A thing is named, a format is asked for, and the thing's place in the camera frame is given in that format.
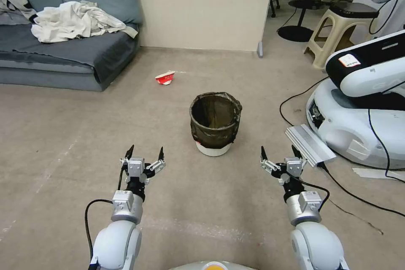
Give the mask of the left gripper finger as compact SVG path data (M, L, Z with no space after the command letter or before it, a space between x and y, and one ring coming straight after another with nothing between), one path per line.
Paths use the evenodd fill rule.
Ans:
M165 168L165 166L166 166L166 164L165 164L165 158L164 158L164 149L162 146L159 151L158 160L151 163L150 165L148 165L145 168L145 174L157 174L158 172L163 170Z
M133 154L133 150L134 150L134 145L132 145L126 152L125 156L123 158L120 158L120 162L122 163L122 167L127 166L128 161L130 160L130 158L132 157Z

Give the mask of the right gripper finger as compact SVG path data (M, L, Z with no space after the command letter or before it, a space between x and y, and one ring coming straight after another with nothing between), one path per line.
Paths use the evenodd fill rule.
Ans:
M267 159L267 155L265 152L264 146L261 146L261 154L260 154L260 166L269 174L272 174L277 170L277 165Z
M291 145L291 149L294 154L294 159L299 160L301 168L304 168L305 165L307 164L307 159L303 156L302 152L294 145Z

